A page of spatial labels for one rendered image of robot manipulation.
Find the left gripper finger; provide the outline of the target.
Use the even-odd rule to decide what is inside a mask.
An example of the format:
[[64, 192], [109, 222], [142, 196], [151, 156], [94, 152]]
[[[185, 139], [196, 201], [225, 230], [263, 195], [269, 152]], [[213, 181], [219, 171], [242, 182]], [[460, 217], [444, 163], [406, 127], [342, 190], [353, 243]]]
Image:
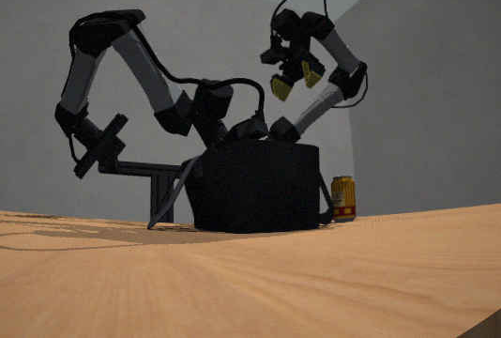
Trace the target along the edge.
[[274, 91], [272, 92], [272, 94], [276, 96], [279, 100], [285, 102], [292, 90], [292, 87], [278, 80], [277, 78], [274, 78], [272, 86]]
[[306, 87], [312, 88], [315, 84], [317, 84], [322, 79], [322, 77], [319, 76], [318, 74], [316, 74], [314, 71], [310, 72], [308, 62], [303, 61], [302, 68], [303, 68], [303, 72], [304, 72]]

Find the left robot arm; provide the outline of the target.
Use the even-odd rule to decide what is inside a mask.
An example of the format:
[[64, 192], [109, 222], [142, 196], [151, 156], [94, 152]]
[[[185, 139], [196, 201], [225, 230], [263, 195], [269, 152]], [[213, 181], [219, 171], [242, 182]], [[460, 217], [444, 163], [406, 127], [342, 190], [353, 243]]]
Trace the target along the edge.
[[[287, 8], [275, 16], [275, 37], [271, 39], [270, 48], [260, 54], [262, 64], [275, 65], [280, 61], [287, 61], [296, 53], [290, 49], [292, 45], [300, 43], [310, 48], [313, 37], [326, 48], [338, 66], [316, 96], [295, 112], [287, 117], [282, 116], [272, 124], [268, 138], [265, 139], [267, 141], [296, 143], [305, 130], [327, 110], [357, 95], [367, 70], [366, 63], [358, 60], [349, 50], [327, 16], [308, 11], [301, 19], [293, 10]], [[289, 48], [281, 45], [282, 38], [290, 41]], [[354, 71], [352, 77], [349, 77]]]

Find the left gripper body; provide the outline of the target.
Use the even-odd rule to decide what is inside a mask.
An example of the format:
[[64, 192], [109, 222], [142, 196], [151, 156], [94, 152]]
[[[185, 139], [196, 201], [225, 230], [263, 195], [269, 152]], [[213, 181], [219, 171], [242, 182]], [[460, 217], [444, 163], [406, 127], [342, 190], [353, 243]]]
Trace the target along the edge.
[[272, 92], [274, 92], [272, 86], [274, 78], [277, 78], [278, 80], [284, 82], [292, 88], [295, 85], [295, 82], [304, 78], [304, 72], [302, 68], [303, 61], [308, 62], [310, 72], [314, 71], [321, 77], [323, 77], [326, 71], [325, 66], [319, 62], [319, 59], [317, 59], [315, 56], [313, 56], [313, 54], [310, 53], [310, 49], [307, 46], [303, 44], [294, 44], [290, 48], [295, 50], [297, 53], [295, 53], [293, 57], [291, 56], [292, 58], [289, 57], [288, 61], [284, 60], [283, 63], [279, 66], [280, 70], [283, 69], [282, 74], [284, 76], [280, 76], [277, 73], [272, 76], [272, 79], [270, 80]]

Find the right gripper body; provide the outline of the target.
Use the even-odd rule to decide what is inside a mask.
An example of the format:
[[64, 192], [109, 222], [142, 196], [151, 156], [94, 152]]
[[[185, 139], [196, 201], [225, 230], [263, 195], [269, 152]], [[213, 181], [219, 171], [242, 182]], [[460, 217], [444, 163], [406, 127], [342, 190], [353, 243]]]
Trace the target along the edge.
[[227, 133], [228, 130], [224, 126], [217, 126], [209, 130], [204, 137], [204, 144], [206, 146], [206, 151], [203, 154], [216, 150], [220, 147], [224, 147], [230, 144], [231, 142], [234, 142], [231, 140], [231, 138], [224, 139]]

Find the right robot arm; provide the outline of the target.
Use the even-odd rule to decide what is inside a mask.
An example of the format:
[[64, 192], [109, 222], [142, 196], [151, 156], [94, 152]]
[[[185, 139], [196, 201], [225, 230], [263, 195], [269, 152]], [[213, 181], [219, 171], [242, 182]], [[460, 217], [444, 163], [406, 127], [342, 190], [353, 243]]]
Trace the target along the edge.
[[[147, 95], [155, 118], [167, 132], [187, 137], [193, 124], [204, 140], [210, 129], [225, 127], [221, 120], [226, 116], [233, 88], [228, 84], [208, 90], [198, 85], [194, 99], [190, 100], [185, 90], [163, 74], [138, 29], [131, 28], [127, 20], [115, 17], [89, 20], [75, 29], [73, 39], [76, 54], [54, 116], [64, 134], [69, 138], [75, 133], [73, 136], [87, 149], [73, 170], [76, 174], [122, 116], [117, 114], [104, 131], [86, 118], [91, 85], [101, 59], [111, 46], [128, 64]], [[234, 125], [224, 139], [258, 140], [268, 135], [267, 124], [262, 122], [262, 115], [256, 110], [251, 119]]]

